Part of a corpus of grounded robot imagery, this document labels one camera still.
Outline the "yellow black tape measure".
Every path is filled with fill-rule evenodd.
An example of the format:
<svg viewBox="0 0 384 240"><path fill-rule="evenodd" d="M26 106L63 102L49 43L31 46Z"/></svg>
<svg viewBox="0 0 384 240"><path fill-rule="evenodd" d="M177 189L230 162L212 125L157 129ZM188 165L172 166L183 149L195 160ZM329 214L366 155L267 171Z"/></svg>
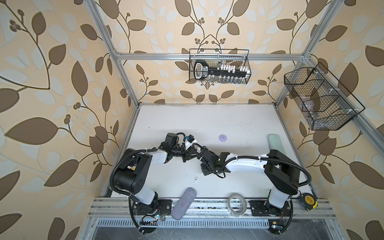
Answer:
<svg viewBox="0 0 384 240"><path fill-rule="evenodd" d="M318 206L317 198L309 193L300 194L299 200L307 211L311 211Z"/></svg>

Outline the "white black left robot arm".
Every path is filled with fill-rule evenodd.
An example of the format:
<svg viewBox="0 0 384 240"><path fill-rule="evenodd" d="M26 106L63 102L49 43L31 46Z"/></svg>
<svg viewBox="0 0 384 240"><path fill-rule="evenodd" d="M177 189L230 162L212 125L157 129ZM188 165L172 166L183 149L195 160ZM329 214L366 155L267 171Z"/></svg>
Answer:
<svg viewBox="0 0 384 240"><path fill-rule="evenodd" d="M158 195L146 185L150 167L166 164L173 157L181 157L184 162L192 159L191 146L196 142L193 135L168 133L159 147L127 149L111 173L110 188L141 204L154 205Z"/></svg>

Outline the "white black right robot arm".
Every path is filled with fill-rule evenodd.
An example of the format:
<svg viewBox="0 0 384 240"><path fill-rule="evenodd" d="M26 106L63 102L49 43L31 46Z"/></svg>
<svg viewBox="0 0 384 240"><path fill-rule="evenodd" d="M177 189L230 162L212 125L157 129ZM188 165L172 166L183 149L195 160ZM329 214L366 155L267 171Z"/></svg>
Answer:
<svg viewBox="0 0 384 240"><path fill-rule="evenodd" d="M285 202L299 192L299 188L312 181L310 173L285 154L278 150L270 150L261 156L240 156L222 152L219 156L193 143L190 148L202 162L204 171L224 179L227 173L248 172L263 173L273 184L267 204L282 209Z"/></svg>

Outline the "grey fabric glasses case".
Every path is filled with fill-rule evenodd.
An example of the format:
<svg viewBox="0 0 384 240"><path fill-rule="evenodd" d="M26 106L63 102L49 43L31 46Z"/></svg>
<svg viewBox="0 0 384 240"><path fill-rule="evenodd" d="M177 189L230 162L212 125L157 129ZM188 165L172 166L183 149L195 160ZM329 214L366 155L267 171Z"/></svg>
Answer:
<svg viewBox="0 0 384 240"><path fill-rule="evenodd" d="M197 192L195 189L187 188L173 207L171 211L172 218L177 221L181 220L195 200L196 196Z"/></svg>

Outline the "clear tape roll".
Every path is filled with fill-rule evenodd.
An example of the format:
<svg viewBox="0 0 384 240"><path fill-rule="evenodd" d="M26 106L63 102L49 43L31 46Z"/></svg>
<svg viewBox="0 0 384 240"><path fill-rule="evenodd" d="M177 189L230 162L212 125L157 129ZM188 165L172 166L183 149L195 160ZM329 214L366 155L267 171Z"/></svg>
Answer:
<svg viewBox="0 0 384 240"><path fill-rule="evenodd" d="M243 216L247 211L246 199L240 194L231 194L227 200L227 210L233 217L238 218Z"/></svg>

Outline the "green glasses case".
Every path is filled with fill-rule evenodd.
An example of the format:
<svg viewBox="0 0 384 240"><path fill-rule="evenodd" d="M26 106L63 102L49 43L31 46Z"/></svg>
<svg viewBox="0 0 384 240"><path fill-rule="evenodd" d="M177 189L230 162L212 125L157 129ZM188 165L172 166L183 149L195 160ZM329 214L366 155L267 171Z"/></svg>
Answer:
<svg viewBox="0 0 384 240"><path fill-rule="evenodd" d="M282 141L281 141L281 138L279 135L277 135L277 134L268 135L268 144L269 144L270 150L277 150L284 155L286 154L284 146L282 144Z"/></svg>

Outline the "black tool with white sockets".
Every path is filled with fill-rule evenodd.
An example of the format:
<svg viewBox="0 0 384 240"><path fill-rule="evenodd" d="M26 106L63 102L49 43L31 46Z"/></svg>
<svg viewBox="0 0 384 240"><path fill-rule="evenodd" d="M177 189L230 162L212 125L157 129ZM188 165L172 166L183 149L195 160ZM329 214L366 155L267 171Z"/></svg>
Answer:
<svg viewBox="0 0 384 240"><path fill-rule="evenodd" d="M251 76L247 66L224 65L218 62L210 66L204 60L197 60L192 68L196 80L206 81L246 81Z"/></svg>

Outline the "purple earbud charging case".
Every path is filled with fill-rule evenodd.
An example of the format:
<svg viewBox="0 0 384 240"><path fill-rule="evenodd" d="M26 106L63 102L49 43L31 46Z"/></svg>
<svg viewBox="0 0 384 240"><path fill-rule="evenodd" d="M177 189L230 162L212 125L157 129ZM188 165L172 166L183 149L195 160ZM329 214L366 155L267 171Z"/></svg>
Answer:
<svg viewBox="0 0 384 240"><path fill-rule="evenodd" d="M225 142L227 140L227 136L226 135L219 135L219 140L221 142Z"/></svg>

